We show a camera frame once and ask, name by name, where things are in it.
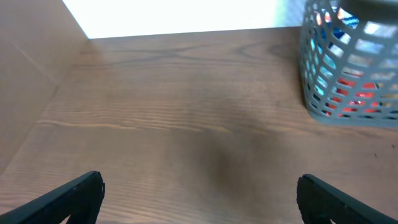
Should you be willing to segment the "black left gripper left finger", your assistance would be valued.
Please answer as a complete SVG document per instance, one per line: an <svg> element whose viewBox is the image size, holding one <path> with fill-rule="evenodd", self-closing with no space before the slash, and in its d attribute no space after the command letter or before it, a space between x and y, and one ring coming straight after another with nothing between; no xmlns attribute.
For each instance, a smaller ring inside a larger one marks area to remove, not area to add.
<svg viewBox="0 0 398 224"><path fill-rule="evenodd" d="M105 196L98 171L76 179L1 215L1 223L96 223Z"/></svg>

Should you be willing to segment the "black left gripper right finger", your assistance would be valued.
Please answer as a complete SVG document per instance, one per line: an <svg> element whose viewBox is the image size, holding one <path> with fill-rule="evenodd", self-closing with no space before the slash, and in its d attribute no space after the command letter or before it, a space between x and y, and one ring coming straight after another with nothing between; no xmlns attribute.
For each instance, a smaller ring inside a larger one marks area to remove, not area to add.
<svg viewBox="0 0 398 224"><path fill-rule="evenodd" d="M298 179L296 201L304 224L397 224L311 174Z"/></svg>

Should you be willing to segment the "red spaghetti pasta packet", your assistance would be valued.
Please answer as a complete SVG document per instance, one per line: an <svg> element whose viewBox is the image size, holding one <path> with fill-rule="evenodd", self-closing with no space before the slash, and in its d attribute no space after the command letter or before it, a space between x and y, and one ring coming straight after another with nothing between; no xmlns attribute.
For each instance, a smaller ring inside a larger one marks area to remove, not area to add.
<svg viewBox="0 0 398 224"><path fill-rule="evenodd" d="M397 120L395 80L339 78L324 97L320 111L330 118Z"/></svg>

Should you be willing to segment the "teal wet wipes pack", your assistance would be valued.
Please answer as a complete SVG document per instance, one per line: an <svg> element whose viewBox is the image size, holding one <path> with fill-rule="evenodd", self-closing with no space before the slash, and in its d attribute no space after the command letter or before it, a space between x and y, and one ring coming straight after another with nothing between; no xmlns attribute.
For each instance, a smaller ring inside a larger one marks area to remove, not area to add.
<svg viewBox="0 0 398 224"><path fill-rule="evenodd" d="M304 77L309 84L308 89L313 89L320 96L326 95L329 81L333 78L331 69L336 68L335 62L324 53L323 47L314 39L307 42L308 49L304 53Z"/></svg>

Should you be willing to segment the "grey plastic basket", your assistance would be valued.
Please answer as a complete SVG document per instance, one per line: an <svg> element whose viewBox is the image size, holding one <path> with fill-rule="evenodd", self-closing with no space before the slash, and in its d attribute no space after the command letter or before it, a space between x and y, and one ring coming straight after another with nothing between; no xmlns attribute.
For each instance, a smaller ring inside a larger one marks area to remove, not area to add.
<svg viewBox="0 0 398 224"><path fill-rule="evenodd" d="M344 25L332 10L332 6L342 8L359 19L355 29ZM331 26L324 20L322 9L331 16ZM317 11L321 15L322 26L316 22ZM332 30L340 28L351 38L348 43L337 39ZM326 40L322 40L321 28L326 31ZM324 53L335 62L331 69L333 78L326 92L339 78L353 80L395 80L397 82L397 1L380 0L309 0L305 3L303 24L300 33L300 73L303 82L305 106L309 115L318 122L331 125L375 126L383 128L397 127L397 120L338 119L321 114L320 103L324 96L318 95L304 77L304 53L308 49L308 40L314 39L323 47Z"/></svg>

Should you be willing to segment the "Kleenex tissue multipack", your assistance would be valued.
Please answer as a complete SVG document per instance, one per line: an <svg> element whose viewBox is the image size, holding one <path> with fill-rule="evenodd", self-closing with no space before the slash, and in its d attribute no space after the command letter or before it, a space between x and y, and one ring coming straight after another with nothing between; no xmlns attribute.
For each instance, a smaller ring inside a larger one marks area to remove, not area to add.
<svg viewBox="0 0 398 224"><path fill-rule="evenodd" d="M337 8L336 6L332 6L331 7L333 12L336 14L337 18L344 24L349 26L352 29L355 29L358 24L359 24L359 19L354 17L352 14L346 12L344 9L342 8ZM322 26L322 19L321 19L321 15L319 12L314 11L314 13L316 14L316 22L318 26ZM322 9L322 13L324 13L324 20L327 24L328 27L331 26L331 16L330 13L326 11L326 9ZM334 27L332 30L332 34L339 40L348 43L348 41L350 40L350 36L348 34L346 34L345 32L343 32L340 28ZM314 33L315 36L317 37L317 31L314 28ZM326 40L326 31L324 30L324 28L321 28L321 37L322 40Z"/></svg>

